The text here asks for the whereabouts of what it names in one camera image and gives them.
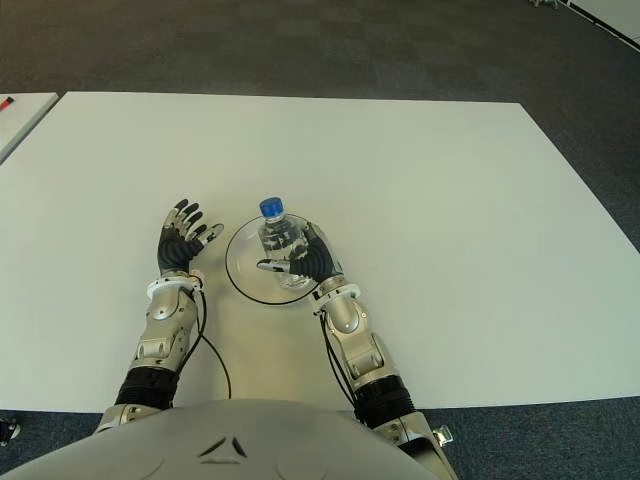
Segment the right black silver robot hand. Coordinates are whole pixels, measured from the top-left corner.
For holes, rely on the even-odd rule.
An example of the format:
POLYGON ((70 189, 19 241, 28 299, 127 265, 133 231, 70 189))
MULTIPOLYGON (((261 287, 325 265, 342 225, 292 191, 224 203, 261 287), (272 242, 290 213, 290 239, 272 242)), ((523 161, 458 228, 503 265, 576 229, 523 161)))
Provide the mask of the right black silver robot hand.
POLYGON ((340 261, 333 255, 324 232, 312 222, 307 222, 302 230, 306 240, 306 253, 296 259, 275 260, 261 259, 257 262, 258 269, 302 276, 318 284, 338 275, 343 275, 340 261))

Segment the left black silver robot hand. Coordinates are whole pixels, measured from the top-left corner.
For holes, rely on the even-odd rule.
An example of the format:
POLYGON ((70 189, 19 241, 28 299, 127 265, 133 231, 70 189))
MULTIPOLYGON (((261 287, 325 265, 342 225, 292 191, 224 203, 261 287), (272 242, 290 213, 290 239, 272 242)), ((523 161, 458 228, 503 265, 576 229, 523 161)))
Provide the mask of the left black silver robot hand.
POLYGON ((191 261, 224 231, 222 223, 207 225, 197 202, 182 199, 168 212, 162 224, 157 263, 162 275, 188 272, 191 261))

